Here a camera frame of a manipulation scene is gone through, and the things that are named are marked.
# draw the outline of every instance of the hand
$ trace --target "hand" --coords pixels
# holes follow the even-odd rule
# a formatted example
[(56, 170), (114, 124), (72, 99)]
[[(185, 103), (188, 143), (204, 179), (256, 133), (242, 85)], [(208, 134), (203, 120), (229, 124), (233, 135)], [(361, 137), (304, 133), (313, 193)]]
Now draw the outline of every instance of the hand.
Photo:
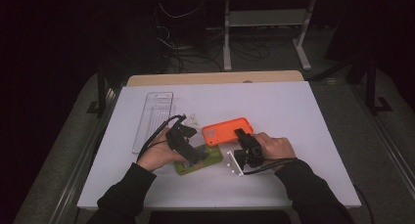
[[(265, 159), (296, 157), (293, 146), (287, 138), (271, 138), (266, 133), (258, 133), (253, 136), (262, 145), (262, 153)], [(277, 166), (274, 170), (278, 170), (282, 166)]]
[(162, 130), (160, 135), (150, 144), (150, 148), (145, 152), (137, 164), (148, 171), (154, 171), (164, 165), (174, 161), (186, 161), (181, 154), (174, 152), (166, 142), (165, 133), (169, 128)]

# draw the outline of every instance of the orange phone case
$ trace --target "orange phone case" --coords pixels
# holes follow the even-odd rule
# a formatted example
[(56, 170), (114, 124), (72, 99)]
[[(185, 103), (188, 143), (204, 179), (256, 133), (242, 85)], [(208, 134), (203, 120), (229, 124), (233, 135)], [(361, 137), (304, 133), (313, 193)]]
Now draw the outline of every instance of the orange phone case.
[(242, 128), (245, 133), (254, 133), (248, 121), (244, 117), (240, 117), (205, 126), (202, 128), (202, 134), (209, 146), (215, 146), (238, 139), (235, 129), (239, 128)]

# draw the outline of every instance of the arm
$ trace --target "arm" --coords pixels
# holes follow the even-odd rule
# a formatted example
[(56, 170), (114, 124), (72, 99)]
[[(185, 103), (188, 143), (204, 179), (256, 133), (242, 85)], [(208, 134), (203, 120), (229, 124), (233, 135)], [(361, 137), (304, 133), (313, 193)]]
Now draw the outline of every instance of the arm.
[[(296, 157), (286, 138), (271, 138), (265, 133), (254, 135), (267, 159)], [(273, 168), (286, 187), (293, 209), (301, 223), (353, 223), (347, 209), (337, 200), (326, 181), (313, 173), (304, 161)]]
[(131, 164), (121, 181), (98, 200), (99, 209), (88, 223), (135, 223), (135, 216), (143, 210), (144, 198), (156, 179), (152, 172), (167, 163), (186, 160), (168, 146), (167, 131), (165, 128), (153, 141), (153, 146)]

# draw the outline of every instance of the person's right hand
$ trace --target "person's right hand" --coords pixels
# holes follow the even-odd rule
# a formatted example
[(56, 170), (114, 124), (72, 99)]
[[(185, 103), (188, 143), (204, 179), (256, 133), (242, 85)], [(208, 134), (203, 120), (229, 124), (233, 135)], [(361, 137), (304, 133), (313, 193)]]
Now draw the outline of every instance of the person's right hand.
[(253, 136), (262, 145), (262, 153), (265, 159), (296, 157), (293, 146), (287, 138), (271, 138), (266, 133), (258, 133)]

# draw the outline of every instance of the green object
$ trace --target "green object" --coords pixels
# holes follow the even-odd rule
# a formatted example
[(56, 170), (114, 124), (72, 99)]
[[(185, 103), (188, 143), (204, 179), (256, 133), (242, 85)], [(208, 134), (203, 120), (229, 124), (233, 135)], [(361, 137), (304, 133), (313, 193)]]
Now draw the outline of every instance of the green object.
[(190, 172), (199, 170), (204, 167), (208, 167), (215, 163), (219, 163), (223, 160), (222, 152), (218, 146), (208, 146), (206, 144), (196, 147), (198, 151), (208, 154), (208, 157), (198, 163), (192, 163), (190, 161), (186, 162), (175, 162), (174, 166), (176, 167), (176, 172), (179, 175), (185, 175)]

